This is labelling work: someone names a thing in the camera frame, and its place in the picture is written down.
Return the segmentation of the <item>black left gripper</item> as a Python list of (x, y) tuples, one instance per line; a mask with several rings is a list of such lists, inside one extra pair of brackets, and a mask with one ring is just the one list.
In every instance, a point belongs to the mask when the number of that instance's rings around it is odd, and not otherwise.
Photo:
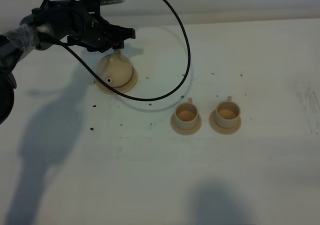
[(31, 24), (40, 33), (80, 46), (89, 52), (124, 48), (124, 41), (135, 39), (133, 28), (112, 25), (100, 14), (99, 0), (44, 0), (31, 11)]

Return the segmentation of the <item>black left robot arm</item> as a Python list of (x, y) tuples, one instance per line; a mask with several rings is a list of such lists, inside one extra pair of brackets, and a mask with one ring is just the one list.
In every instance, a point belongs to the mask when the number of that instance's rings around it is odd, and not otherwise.
[(65, 45), (89, 52), (122, 49), (136, 37), (135, 30), (110, 24), (100, 7), (125, 0), (43, 0), (40, 7), (20, 22), (18, 28), (0, 36), (0, 121), (10, 115), (17, 82), (13, 70), (33, 50), (44, 51), (66, 38)]

